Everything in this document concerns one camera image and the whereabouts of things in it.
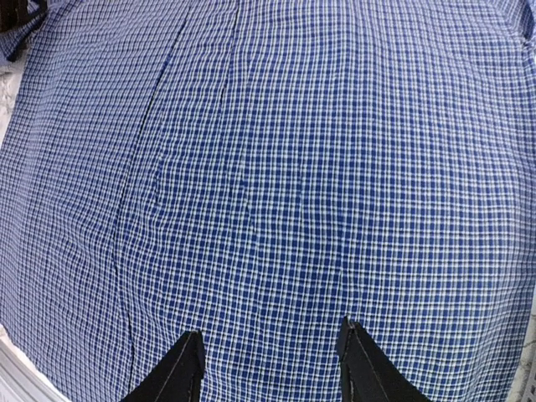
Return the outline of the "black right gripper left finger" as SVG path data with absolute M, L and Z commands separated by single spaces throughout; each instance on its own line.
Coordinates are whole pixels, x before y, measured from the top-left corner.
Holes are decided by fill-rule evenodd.
M 185 332 L 150 374 L 122 401 L 200 401 L 205 372 L 205 347 L 200 331 Z

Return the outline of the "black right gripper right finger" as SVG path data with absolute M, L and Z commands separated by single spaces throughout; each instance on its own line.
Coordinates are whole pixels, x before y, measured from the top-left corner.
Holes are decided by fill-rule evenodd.
M 337 343 L 342 400 L 427 401 L 359 323 L 343 319 Z

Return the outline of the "blue checked long sleeve shirt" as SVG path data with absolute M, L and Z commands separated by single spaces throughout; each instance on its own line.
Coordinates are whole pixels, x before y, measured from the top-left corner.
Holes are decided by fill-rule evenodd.
M 186 331 L 204 401 L 338 401 L 360 322 L 503 401 L 535 286 L 532 1 L 51 1 L 1 145 L 1 323 L 73 401 Z

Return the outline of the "aluminium front frame rail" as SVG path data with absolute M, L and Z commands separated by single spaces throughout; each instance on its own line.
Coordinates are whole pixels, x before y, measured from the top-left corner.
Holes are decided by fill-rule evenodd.
M 1 327 L 1 401 L 69 401 L 41 374 Z

